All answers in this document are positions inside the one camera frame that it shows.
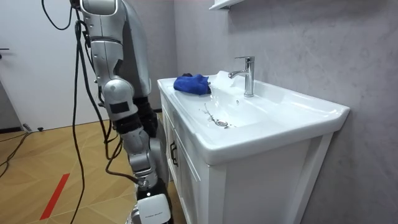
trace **gray wall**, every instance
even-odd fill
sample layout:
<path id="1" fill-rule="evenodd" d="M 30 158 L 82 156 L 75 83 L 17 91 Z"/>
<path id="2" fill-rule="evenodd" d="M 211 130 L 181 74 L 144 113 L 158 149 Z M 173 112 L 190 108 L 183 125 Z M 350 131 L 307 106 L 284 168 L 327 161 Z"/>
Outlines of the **gray wall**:
<path id="1" fill-rule="evenodd" d="M 0 129 L 20 127 L 21 123 L 0 82 Z"/>
<path id="2" fill-rule="evenodd" d="M 178 73 L 243 68 L 256 79 L 349 106 L 302 223 L 398 223 L 395 0 L 176 1 Z"/>
<path id="3" fill-rule="evenodd" d="M 148 43 L 149 75 L 153 109 L 161 109 L 157 80 L 177 76 L 174 0 L 127 0 L 131 2 L 144 26 Z"/>

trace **faucet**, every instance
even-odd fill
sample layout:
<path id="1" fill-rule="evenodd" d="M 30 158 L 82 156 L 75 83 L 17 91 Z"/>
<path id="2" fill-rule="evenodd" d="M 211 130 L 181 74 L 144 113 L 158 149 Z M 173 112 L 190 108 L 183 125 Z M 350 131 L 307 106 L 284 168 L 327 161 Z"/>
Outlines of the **faucet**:
<path id="1" fill-rule="evenodd" d="M 228 74 L 229 78 L 235 78 L 237 75 L 245 75 L 244 78 L 244 96 L 252 97 L 254 96 L 254 56 L 246 56 L 246 57 L 236 57 L 236 58 L 244 58 L 245 62 L 245 70 L 230 72 Z"/>

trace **blue cloth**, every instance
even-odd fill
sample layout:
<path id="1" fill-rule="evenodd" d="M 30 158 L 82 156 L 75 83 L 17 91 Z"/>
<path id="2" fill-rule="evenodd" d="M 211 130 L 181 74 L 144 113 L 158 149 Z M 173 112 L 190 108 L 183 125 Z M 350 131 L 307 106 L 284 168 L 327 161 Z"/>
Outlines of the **blue cloth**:
<path id="1" fill-rule="evenodd" d="M 174 89 L 196 95 L 211 93 L 209 84 L 207 82 L 209 77 L 204 77 L 200 74 L 194 75 L 192 77 L 190 77 L 189 75 L 184 74 L 183 76 L 178 77 L 174 81 Z"/>

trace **cabinet door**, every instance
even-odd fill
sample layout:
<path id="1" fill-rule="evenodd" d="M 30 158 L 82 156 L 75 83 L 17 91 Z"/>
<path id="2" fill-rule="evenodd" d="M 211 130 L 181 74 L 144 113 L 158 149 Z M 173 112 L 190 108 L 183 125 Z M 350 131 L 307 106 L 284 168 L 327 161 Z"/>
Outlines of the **cabinet door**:
<path id="1" fill-rule="evenodd" d="M 198 224 L 198 204 L 199 204 L 199 180 L 195 177 L 193 166 L 190 164 L 190 160 L 186 155 L 186 151 L 182 148 L 178 142 L 180 148 L 180 171 L 181 179 L 180 185 L 182 188 L 182 206 L 185 212 L 185 218 L 188 224 Z"/>
<path id="2" fill-rule="evenodd" d="M 179 167 L 179 158 L 178 158 L 178 146 L 177 146 L 177 135 L 173 128 L 173 125 L 170 119 L 165 116 L 166 126 L 167 126 L 167 163 L 169 164 L 170 172 L 173 177 L 173 181 L 175 184 L 175 188 L 177 192 L 180 192 L 179 178 L 180 178 L 180 169 Z"/>

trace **floor stripe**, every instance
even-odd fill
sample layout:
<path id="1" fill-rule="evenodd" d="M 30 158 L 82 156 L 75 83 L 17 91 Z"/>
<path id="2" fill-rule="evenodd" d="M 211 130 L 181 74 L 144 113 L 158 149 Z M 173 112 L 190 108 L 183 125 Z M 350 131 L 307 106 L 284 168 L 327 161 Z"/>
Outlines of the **floor stripe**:
<path id="1" fill-rule="evenodd" d="M 55 189 L 54 193 L 52 194 L 49 203 L 47 204 L 46 208 L 44 209 L 44 212 L 42 214 L 42 216 L 40 217 L 40 220 L 46 219 L 48 217 L 50 217 L 52 210 L 55 207 L 55 204 L 58 201 L 58 198 L 61 195 L 61 192 L 63 190 L 63 187 L 65 186 L 65 184 L 67 183 L 67 180 L 69 178 L 70 174 L 63 174 L 61 177 L 60 182 L 58 183 L 57 188 Z"/>

